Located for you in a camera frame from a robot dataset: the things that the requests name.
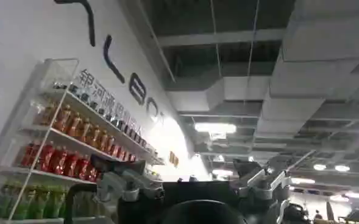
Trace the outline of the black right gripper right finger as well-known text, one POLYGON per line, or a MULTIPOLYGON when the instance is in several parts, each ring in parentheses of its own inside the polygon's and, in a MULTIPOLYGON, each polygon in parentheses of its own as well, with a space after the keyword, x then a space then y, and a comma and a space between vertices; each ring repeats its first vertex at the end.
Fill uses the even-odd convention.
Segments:
POLYGON ((286 170, 270 173, 268 166, 261 166, 256 161, 242 159, 234 159, 233 166, 239 179, 230 181, 230 187, 239 197, 247 197, 251 191, 256 198, 270 200, 276 189, 288 190, 291 184, 291 176, 286 170))

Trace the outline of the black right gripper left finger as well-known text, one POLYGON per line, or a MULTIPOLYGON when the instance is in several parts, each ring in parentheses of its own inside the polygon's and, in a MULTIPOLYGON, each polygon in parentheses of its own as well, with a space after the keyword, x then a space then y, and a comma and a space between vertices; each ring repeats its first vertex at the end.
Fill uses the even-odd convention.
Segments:
POLYGON ((145 174, 146 161, 115 161, 90 157, 91 165, 101 173, 97 179, 97 197, 101 202, 134 202, 143 194, 150 199, 164 197, 161 181, 149 179, 145 174))

